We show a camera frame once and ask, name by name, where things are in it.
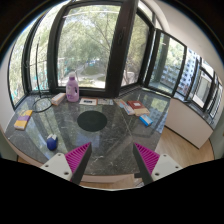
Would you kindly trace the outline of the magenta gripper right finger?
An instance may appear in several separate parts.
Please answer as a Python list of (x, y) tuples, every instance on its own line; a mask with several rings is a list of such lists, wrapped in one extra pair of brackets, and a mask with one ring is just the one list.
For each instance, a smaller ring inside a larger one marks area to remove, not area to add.
[(138, 143), (133, 144), (133, 154), (145, 185), (182, 169), (168, 154), (158, 154)]

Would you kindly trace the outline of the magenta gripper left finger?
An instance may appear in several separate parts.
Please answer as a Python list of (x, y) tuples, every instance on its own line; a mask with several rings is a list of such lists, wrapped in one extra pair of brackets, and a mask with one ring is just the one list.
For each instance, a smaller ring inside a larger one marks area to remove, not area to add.
[(70, 152), (57, 153), (41, 169), (79, 185), (92, 153), (91, 143), (79, 146)]

